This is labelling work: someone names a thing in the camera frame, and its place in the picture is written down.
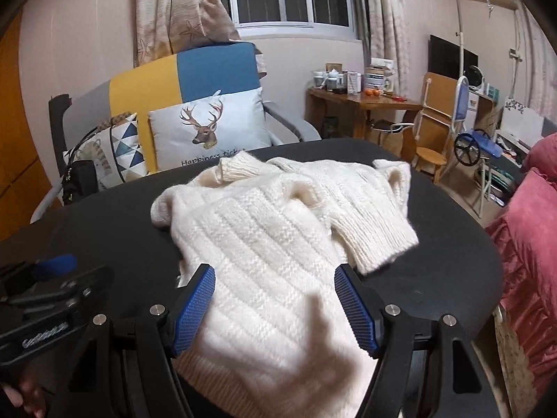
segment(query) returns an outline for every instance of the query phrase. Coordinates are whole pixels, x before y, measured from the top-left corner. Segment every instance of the black table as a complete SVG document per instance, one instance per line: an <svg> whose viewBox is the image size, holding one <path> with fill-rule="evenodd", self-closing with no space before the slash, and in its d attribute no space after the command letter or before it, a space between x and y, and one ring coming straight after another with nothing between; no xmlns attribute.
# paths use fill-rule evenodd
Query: black table
<svg viewBox="0 0 557 418"><path fill-rule="evenodd" d="M261 160L282 156L303 162L334 159L371 165L396 160L363 140L330 139L260 149ZM150 221L152 201L171 185L185 183L215 161L165 171L92 195L46 215L0 243L0 265L73 253L80 269L109 264L115 282L103 310L129 317L155 303L172 305L180 252L166 231ZM499 254L484 230L421 173L413 171L408 218L419 246L367 276L385 303L416 317L450 313L471 338L502 292Z"/></svg>

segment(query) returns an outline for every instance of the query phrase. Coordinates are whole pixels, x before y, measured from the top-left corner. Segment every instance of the deer print pillow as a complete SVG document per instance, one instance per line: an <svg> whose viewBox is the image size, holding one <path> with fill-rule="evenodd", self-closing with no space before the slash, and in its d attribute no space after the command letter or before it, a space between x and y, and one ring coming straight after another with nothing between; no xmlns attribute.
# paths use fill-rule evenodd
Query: deer print pillow
<svg viewBox="0 0 557 418"><path fill-rule="evenodd" d="M261 88L150 111L149 122L159 171L271 146Z"/></svg>

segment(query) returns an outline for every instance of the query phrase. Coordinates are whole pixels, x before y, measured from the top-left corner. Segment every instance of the black wheel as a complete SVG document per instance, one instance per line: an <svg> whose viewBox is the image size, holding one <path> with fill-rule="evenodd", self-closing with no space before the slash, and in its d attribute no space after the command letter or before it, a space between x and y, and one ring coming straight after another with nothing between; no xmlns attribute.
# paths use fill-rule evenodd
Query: black wheel
<svg viewBox="0 0 557 418"><path fill-rule="evenodd" d="M455 140L455 156L466 167L480 161L480 145L469 133L461 133Z"/></svg>

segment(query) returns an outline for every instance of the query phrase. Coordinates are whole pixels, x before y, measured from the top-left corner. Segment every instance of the wooden stool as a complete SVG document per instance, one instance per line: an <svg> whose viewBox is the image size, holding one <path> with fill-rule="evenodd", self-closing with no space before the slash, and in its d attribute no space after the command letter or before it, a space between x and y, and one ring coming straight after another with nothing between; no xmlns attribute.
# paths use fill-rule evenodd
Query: wooden stool
<svg viewBox="0 0 557 418"><path fill-rule="evenodd" d="M447 164L447 158L444 155L428 148L416 148L416 155L418 156L416 171L422 170L422 162L428 162L435 165L433 183L437 184L441 177L441 168Z"/></svg>

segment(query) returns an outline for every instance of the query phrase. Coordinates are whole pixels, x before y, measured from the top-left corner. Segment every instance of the pink blanket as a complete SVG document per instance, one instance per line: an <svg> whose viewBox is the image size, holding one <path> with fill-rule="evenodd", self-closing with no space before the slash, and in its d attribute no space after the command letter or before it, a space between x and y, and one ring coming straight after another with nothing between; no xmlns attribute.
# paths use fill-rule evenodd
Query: pink blanket
<svg viewBox="0 0 557 418"><path fill-rule="evenodd" d="M538 397L557 373L557 185L551 179L532 168L486 229L503 261L501 305L528 357Z"/></svg>

